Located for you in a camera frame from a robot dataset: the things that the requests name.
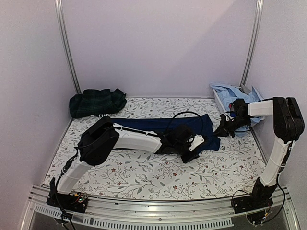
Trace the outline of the navy blue t-shirt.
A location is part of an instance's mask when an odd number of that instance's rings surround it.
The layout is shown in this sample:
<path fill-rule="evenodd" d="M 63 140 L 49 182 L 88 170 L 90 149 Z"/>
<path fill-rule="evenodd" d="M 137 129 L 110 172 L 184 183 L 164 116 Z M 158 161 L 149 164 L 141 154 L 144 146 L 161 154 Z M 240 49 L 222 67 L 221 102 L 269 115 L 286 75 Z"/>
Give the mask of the navy blue t-shirt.
<path fill-rule="evenodd" d="M 198 153 L 203 150 L 218 151 L 220 148 L 221 140 L 213 135 L 213 122 L 208 114 L 204 114 L 201 117 L 177 117 L 174 120 L 170 118 L 113 118 L 112 122 L 128 128 L 160 133 L 174 129 L 181 124 L 186 124 L 195 134 L 201 134 L 206 138 L 206 142 L 197 148 Z"/>

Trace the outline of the white plastic laundry basket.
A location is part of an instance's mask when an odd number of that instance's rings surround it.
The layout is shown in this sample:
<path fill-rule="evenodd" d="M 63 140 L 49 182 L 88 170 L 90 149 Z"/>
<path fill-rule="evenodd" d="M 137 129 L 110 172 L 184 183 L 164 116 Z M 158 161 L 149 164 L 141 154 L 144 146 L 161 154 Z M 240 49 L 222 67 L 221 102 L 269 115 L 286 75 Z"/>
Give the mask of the white plastic laundry basket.
<path fill-rule="evenodd" d="M 239 87 L 228 84 L 211 84 L 210 87 L 221 112 L 230 111 L 229 105 L 236 99 L 244 99 L 246 103 L 255 102 L 252 92 L 246 94 Z"/>

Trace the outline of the light blue shirt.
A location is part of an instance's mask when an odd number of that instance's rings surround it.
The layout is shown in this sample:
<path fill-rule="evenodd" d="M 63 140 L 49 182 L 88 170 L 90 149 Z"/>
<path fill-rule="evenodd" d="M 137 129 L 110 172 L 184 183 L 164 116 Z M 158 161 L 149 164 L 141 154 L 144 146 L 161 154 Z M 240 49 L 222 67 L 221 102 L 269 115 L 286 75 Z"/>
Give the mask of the light blue shirt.
<path fill-rule="evenodd" d="M 211 84 L 210 87 L 222 112 L 214 131 L 217 137 L 241 136 L 265 116 L 272 115 L 271 100 L 264 101 L 255 88 L 246 94 L 231 85 Z"/>

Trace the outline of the floral patterned table cloth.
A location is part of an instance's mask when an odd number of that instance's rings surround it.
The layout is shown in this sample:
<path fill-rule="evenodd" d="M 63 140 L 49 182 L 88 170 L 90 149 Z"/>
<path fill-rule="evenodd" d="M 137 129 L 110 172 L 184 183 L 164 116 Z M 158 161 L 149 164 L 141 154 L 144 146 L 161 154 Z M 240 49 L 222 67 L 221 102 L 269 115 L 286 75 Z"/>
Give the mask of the floral patterned table cloth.
<path fill-rule="evenodd" d="M 128 98 L 126 107 L 112 118 L 171 118 L 183 111 L 208 114 L 215 129 L 220 111 L 214 99 Z M 42 182 L 47 187 L 60 174 L 76 151 L 81 134 L 98 117 L 74 119 L 68 128 Z M 115 150 L 96 166 L 73 190 L 91 195 L 145 200 L 192 200 L 232 196 L 237 190 L 250 193 L 265 168 L 262 155 L 250 132 L 242 137 L 221 138 L 218 151 L 205 150 L 187 164 L 175 155 Z"/>

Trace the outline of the right robot arm white sleeves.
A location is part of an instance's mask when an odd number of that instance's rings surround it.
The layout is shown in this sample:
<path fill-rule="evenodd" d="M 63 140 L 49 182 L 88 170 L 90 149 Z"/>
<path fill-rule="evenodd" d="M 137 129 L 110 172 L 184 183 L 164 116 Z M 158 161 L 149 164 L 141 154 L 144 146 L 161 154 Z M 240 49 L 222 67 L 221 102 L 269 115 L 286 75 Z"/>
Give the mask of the right robot arm white sleeves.
<path fill-rule="evenodd" d="M 229 109 L 235 116 L 234 129 L 249 125 L 253 117 L 273 117 L 275 134 L 273 148 L 264 171 L 254 184 L 251 195 L 254 200 L 271 198 L 291 150 L 304 132 L 305 123 L 297 100 L 294 97 L 273 97 L 260 102 L 246 103 L 244 99 L 236 99 L 230 103 Z"/>

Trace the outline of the robot arm white sleeves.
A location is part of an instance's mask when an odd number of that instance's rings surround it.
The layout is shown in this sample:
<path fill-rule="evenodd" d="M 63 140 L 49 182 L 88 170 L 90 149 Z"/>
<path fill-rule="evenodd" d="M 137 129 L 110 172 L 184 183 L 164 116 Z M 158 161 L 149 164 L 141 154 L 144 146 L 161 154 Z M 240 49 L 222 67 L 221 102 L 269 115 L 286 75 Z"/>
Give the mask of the robot arm white sleeves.
<path fill-rule="evenodd" d="M 165 132 L 144 131 L 128 128 L 112 122 L 109 117 L 101 118 L 88 128 L 60 171 L 57 189 L 68 194 L 75 184 L 91 168 L 103 164 L 113 150 L 143 150 L 153 154 L 179 155 L 179 149 L 193 131 L 181 124 Z"/>
<path fill-rule="evenodd" d="M 229 109 L 235 116 L 234 129 L 249 125 L 253 117 L 273 117 L 275 134 L 273 148 L 264 171 L 254 184 L 251 195 L 254 200 L 271 198 L 291 150 L 304 132 L 305 123 L 297 100 L 294 97 L 273 97 L 260 102 L 246 103 L 244 99 L 236 99 L 230 103 Z"/>

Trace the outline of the left robot arm white sleeves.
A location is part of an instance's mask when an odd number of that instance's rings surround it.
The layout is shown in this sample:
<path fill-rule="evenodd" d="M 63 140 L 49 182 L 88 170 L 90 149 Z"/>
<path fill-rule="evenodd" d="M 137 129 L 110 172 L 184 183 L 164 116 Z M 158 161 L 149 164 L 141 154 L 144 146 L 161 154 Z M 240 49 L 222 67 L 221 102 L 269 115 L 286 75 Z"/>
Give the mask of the left robot arm white sleeves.
<path fill-rule="evenodd" d="M 113 150 L 143 150 L 153 154 L 179 155 L 179 149 L 193 131 L 181 124 L 165 132 L 144 131 L 128 128 L 112 122 L 109 117 L 101 118 L 88 128 L 60 171 L 57 189 L 68 194 L 75 184 L 91 168 L 103 164 Z"/>

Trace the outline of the dark green plaid garment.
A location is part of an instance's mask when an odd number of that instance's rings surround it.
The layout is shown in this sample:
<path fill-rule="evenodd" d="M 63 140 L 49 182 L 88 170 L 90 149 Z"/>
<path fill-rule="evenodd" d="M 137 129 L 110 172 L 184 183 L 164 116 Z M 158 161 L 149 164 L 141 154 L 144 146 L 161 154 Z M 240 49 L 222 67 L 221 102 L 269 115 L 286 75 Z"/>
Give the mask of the dark green plaid garment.
<path fill-rule="evenodd" d="M 119 89 L 84 90 L 83 93 L 70 98 L 70 115 L 72 118 L 82 118 L 91 115 L 116 114 L 125 107 L 126 95 Z"/>

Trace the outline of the aluminium front rail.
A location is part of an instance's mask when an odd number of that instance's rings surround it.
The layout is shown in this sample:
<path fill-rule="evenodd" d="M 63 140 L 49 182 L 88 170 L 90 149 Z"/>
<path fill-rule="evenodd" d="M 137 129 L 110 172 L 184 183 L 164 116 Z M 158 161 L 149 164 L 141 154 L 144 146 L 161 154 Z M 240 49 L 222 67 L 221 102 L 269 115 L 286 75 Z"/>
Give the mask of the aluminium front rail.
<path fill-rule="evenodd" d="M 23 230 L 301 230 L 286 189 L 276 190 L 273 206 L 263 224 L 252 224 L 262 210 L 235 213 L 231 198 L 191 201 L 133 201 L 90 196 L 85 213 L 61 217 L 47 205 L 48 190 L 33 186 L 29 194 Z"/>

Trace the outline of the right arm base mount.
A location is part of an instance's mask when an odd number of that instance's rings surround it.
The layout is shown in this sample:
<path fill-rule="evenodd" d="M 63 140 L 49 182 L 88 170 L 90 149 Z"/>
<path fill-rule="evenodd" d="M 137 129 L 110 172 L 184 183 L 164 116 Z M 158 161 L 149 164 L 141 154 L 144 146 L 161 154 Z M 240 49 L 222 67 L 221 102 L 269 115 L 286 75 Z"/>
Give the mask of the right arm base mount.
<path fill-rule="evenodd" d="M 254 211 L 256 209 L 261 209 L 268 207 L 273 204 L 272 194 L 277 188 L 277 184 L 273 186 L 264 186 L 259 179 L 256 180 L 251 194 L 243 197 L 232 197 L 231 205 L 236 214 Z M 248 221 L 253 225 L 261 225 L 268 216 L 268 211 L 260 211 L 247 215 Z"/>

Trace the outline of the right aluminium frame post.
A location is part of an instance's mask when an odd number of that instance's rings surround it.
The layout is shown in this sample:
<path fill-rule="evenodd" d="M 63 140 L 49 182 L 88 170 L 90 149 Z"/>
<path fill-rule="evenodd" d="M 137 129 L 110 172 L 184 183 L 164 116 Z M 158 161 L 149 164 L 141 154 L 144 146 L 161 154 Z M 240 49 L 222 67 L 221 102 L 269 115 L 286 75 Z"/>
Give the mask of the right aluminium frame post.
<path fill-rule="evenodd" d="M 250 43 L 248 47 L 247 58 L 244 64 L 243 73 L 240 81 L 240 86 L 246 86 L 248 81 L 248 75 L 251 68 L 254 52 L 257 45 L 257 39 L 259 35 L 260 25 L 261 25 L 261 18 L 262 18 L 262 11 L 263 11 L 263 4 L 264 0 L 257 0 L 256 7 L 255 7 L 255 15 L 254 15 L 254 22 L 252 26 L 252 33 L 250 38 Z"/>

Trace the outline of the aluminium frame post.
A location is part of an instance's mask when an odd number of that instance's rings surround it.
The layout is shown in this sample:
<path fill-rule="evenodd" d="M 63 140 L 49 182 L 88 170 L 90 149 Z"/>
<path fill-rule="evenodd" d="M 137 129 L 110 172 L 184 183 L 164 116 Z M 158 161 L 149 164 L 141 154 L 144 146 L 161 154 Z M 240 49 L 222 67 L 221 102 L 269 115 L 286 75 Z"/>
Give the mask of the aluminium frame post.
<path fill-rule="evenodd" d="M 59 32 L 61 36 L 61 40 L 63 43 L 63 48 L 64 48 L 64 53 L 66 57 L 66 61 L 68 64 L 68 69 L 70 71 L 71 79 L 72 79 L 72 84 L 75 89 L 75 92 L 77 94 L 81 93 L 81 87 L 78 81 L 77 73 L 75 70 L 74 62 L 73 62 L 73 57 L 70 49 L 70 44 L 69 44 L 69 38 L 67 34 L 67 29 L 66 29 L 66 24 L 65 24 L 65 17 L 64 17 L 64 10 L 63 10 L 63 4 L 61 0 L 55 0 L 55 10 L 56 10 L 56 15 L 57 15 L 57 20 L 59 24 Z"/>
<path fill-rule="evenodd" d="M 261 18 L 262 18 L 262 11 L 263 11 L 263 4 L 264 0 L 257 0 L 256 7 L 255 7 L 255 15 L 254 15 L 254 22 L 252 26 L 252 33 L 250 38 L 250 43 L 248 47 L 247 58 L 244 64 L 243 73 L 240 81 L 240 86 L 246 86 L 248 81 L 248 75 L 251 68 L 254 52 L 257 45 L 257 39 L 259 35 L 260 25 L 261 25 Z"/>

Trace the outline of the left aluminium frame post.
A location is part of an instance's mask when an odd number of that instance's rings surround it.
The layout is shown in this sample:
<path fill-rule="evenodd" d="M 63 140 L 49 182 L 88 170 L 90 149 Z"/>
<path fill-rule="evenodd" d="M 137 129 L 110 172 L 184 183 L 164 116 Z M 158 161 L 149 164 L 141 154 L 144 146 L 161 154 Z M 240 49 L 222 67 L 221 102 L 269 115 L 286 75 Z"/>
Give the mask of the left aluminium frame post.
<path fill-rule="evenodd" d="M 74 62 L 73 62 L 73 57 L 70 49 L 70 44 L 69 44 L 69 38 L 67 34 L 67 29 L 66 29 L 66 24 L 65 24 L 65 17 L 64 17 L 64 10 L 63 10 L 63 4 L 61 0 L 55 0 L 55 10 L 56 10 L 56 15 L 57 15 L 57 20 L 59 24 L 59 32 L 61 36 L 61 40 L 63 43 L 63 48 L 64 48 L 64 53 L 66 57 L 66 61 L 68 64 L 68 69 L 70 71 L 71 79 L 72 79 L 72 84 L 75 89 L 75 92 L 77 94 L 81 93 L 81 87 L 78 81 L 77 73 L 75 70 Z"/>

